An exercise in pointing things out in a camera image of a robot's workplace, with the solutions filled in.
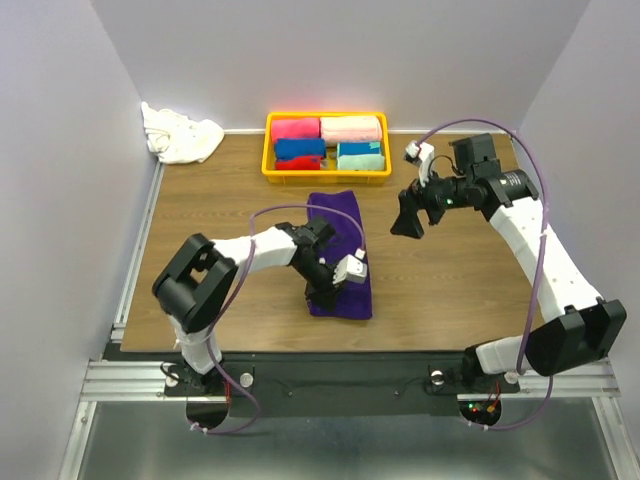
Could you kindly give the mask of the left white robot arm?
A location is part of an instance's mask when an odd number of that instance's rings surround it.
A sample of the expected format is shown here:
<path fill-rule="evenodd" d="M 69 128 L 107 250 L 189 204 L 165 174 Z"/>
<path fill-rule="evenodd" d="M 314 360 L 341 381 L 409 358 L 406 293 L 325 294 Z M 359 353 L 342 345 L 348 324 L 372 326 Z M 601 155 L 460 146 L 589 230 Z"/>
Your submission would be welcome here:
<path fill-rule="evenodd" d="M 151 291 L 169 317 L 181 345 L 184 373 L 175 380 L 189 382 L 199 393 L 215 392 L 222 382 L 222 360 L 215 324 L 251 273 L 275 267 L 291 267 L 305 281 L 305 298 L 329 310 L 360 260 L 346 255 L 331 263 L 320 250 L 336 235 L 323 217 L 304 225 L 278 223 L 255 236 L 210 240 L 203 234 L 189 236 L 154 281 Z"/>

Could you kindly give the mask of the purple towel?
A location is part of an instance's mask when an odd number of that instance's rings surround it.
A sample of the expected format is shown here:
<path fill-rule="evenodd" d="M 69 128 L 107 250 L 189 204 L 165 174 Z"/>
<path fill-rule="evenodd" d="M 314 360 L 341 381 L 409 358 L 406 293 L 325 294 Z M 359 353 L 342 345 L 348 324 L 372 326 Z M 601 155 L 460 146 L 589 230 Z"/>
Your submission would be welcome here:
<path fill-rule="evenodd" d="M 341 211 L 362 226 L 359 205 L 354 192 L 351 190 L 335 194 L 313 192 L 309 195 L 307 203 L 332 209 L 332 212 L 315 208 L 307 211 L 309 220 L 320 215 L 335 230 L 334 237 L 319 250 L 320 256 L 328 263 L 335 264 L 347 254 L 354 254 L 361 246 L 359 230 L 345 216 L 335 213 L 335 210 Z M 337 296 L 333 311 L 321 308 L 311 301 L 308 302 L 308 308 L 310 314 L 316 317 L 369 320 L 373 316 L 371 280 L 367 278 L 363 284 L 346 282 Z"/>

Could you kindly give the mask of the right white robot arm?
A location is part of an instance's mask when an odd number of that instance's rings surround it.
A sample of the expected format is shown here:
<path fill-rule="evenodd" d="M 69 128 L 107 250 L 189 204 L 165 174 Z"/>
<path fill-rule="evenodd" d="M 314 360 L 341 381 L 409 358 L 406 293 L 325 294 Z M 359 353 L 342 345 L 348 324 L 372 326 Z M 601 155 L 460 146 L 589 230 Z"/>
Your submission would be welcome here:
<path fill-rule="evenodd" d="M 449 177 L 435 172 L 432 145 L 413 141 L 406 147 L 405 159 L 417 166 L 418 177 L 398 195 L 392 234 L 420 239 L 420 212 L 435 226 L 449 210 L 472 208 L 503 238 L 532 287 L 525 332 L 467 348 L 460 366 L 463 384 L 482 390 L 498 374 L 532 370 L 550 377 L 607 357 L 626 309 L 605 299 L 579 271 L 530 177 L 520 169 L 503 169 L 488 134 L 450 145 Z M 544 320 L 539 327 L 532 325 L 536 314 Z"/>

